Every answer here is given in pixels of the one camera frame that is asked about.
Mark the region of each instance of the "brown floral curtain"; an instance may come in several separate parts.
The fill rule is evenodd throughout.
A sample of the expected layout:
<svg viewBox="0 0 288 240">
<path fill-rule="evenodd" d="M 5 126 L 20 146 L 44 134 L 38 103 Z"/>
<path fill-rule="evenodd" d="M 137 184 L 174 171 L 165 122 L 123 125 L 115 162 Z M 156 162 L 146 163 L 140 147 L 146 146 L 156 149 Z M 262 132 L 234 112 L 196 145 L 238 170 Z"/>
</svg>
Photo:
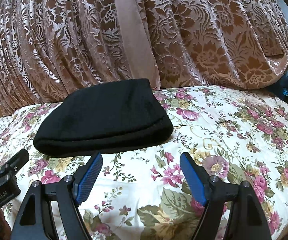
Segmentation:
<svg viewBox="0 0 288 240">
<path fill-rule="evenodd" d="M 258 89 L 287 67 L 276 0 L 0 0 L 4 115 L 129 78 Z"/>
</svg>

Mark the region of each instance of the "floral comforter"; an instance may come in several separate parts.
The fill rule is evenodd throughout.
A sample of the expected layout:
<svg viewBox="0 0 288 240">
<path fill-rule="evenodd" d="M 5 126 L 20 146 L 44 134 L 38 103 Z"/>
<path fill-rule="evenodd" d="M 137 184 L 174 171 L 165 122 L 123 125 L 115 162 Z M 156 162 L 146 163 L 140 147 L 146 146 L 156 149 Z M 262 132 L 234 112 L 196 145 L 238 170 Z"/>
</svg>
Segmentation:
<svg viewBox="0 0 288 240">
<path fill-rule="evenodd" d="M 185 151 L 226 182 L 250 181 L 272 238 L 277 239 L 288 224 L 288 105 L 265 92 L 220 86 L 154 94 L 174 132 L 162 145 L 103 155 L 102 172 L 80 206 L 93 239 L 190 239 L 203 207 L 191 196 L 179 165 Z M 59 105 L 26 106 L 0 118 L 0 165 L 22 148 L 30 153 L 30 161 L 17 174 L 22 193 L 3 208 L 10 225 L 34 180 L 57 182 L 89 159 L 49 158 L 33 147 L 39 125 Z M 218 239 L 223 237 L 229 209 L 227 203 Z M 60 239 L 66 239 L 56 205 L 53 211 Z"/>
</svg>

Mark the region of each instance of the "green leaf print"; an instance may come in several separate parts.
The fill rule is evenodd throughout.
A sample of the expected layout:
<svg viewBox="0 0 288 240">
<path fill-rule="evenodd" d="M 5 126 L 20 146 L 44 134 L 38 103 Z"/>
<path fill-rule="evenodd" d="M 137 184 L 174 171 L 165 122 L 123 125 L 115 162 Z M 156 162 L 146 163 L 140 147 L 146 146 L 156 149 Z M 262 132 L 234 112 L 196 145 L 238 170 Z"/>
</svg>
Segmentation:
<svg viewBox="0 0 288 240">
<path fill-rule="evenodd" d="M 183 218 L 187 214 L 195 215 L 190 203 L 191 195 L 163 189 L 160 206 L 172 219 Z"/>
<path fill-rule="evenodd" d="M 191 195 L 191 189 L 189 188 L 186 179 L 183 180 L 183 184 L 182 184 L 182 192 Z"/>
<path fill-rule="evenodd" d="M 139 215 L 144 226 L 153 227 L 156 223 L 158 223 L 158 220 L 154 217 L 154 215 L 157 215 L 159 210 L 160 208 L 157 206 L 147 205 L 137 209 L 137 214 Z"/>
<path fill-rule="evenodd" d="M 126 220 L 125 220 L 125 224 L 127 225 L 127 226 L 132 226 L 132 223 L 131 223 L 131 221 L 134 219 L 134 217 L 129 217 L 129 218 L 127 218 Z"/>
<path fill-rule="evenodd" d="M 47 168 L 49 168 L 50 170 L 54 170 L 58 164 L 59 164 L 58 158 L 50 158 L 48 165 L 47 165 Z"/>
<path fill-rule="evenodd" d="M 239 166 L 229 163 L 227 179 L 230 183 L 240 184 L 243 180 L 246 180 L 246 176 Z"/>
<path fill-rule="evenodd" d="M 253 169 L 251 164 L 247 164 L 246 165 L 246 171 L 248 171 L 248 173 L 250 173 L 250 171 Z"/>
<path fill-rule="evenodd" d="M 264 133 L 262 135 L 262 137 L 266 140 L 266 141 L 270 141 L 271 140 L 271 136 L 268 133 Z"/>
<path fill-rule="evenodd" d="M 284 167 L 282 167 L 282 166 L 277 166 L 276 169 L 277 169 L 277 171 L 279 172 L 279 174 L 284 173 Z"/>
<path fill-rule="evenodd" d="M 288 140 L 288 135 L 284 129 L 281 128 L 277 129 L 276 135 L 282 140 Z"/>
<path fill-rule="evenodd" d="M 156 240 L 156 231 L 150 227 L 145 227 L 141 233 L 140 240 Z"/>
<path fill-rule="evenodd" d="M 100 217 L 97 215 L 93 218 L 93 223 L 90 224 L 90 229 L 91 231 L 95 232 L 96 231 L 96 226 L 97 224 L 102 223 Z"/>
<path fill-rule="evenodd" d="M 267 188 L 267 190 L 265 190 L 266 197 L 273 197 L 274 194 L 275 193 L 271 190 L 271 188 Z"/>
<path fill-rule="evenodd" d="M 178 224 L 176 234 L 172 240 L 189 240 L 197 228 L 199 220 L 197 218 L 187 220 Z"/>
<path fill-rule="evenodd" d="M 93 219 L 94 219 L 93 213 L 90 210 L 86 209 L 83 215 L 84 223 L 88 223 L 89 225 L 91 225 L 93 223 Z"/>
<path fill-rule="evenodd" d="M 166 163 L 165 163 L 158 155 L 156 155 L 156 154 L 155 154 L 155 159 L 156 159 L 156 161 L 157 161 L 157 163 L 158 163 L 158 166 L 159 166 L 160 168 L 166 166 Z"/>
<path fill-rule="evenodd" d="M 281 181 L 276 182 L 276 188 L 278 188 L 281 192 L 284 192 L 284 187 Z"/>
</svg>

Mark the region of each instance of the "screw head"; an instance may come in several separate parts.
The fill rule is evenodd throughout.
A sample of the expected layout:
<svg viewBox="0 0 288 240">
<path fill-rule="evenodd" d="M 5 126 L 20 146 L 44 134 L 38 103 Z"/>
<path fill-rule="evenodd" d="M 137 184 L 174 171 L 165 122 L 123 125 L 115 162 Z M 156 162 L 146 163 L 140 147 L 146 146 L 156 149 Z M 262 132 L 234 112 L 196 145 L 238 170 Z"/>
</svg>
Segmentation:
<svg viewBox="0 0 288 240">
<path fill-rule="evenodd" d="M 250 186 L 250 183 L 246 180 L 242 181 L 242 185 L 243 187 L 249 187 Z"/>
<path fill-rule="evenodd" d="M 39 180 L 35 180 L 32 182 L 33 187 L 37 187 L 41 182 Z"/>
<path fill-rule="evenodd" d="M 219 181 L 219 177 L 217 177 L 217 176 L 215 176 L 215 175 L 212 175 L 212 176 L 210 176 L 210 180 L 211 180 L 212 182 L 217 182 L 217 181 Z"/>
<path fill-rule="evenodd" d="M 64 177 L 64 181 L 66 181 L 66 182 L 69 182 L 69 181 L 71 181 L 73 179 L 73 177 L 71 176 L 71 175 L 66 175 L 65 177 Z"/>
</svg>

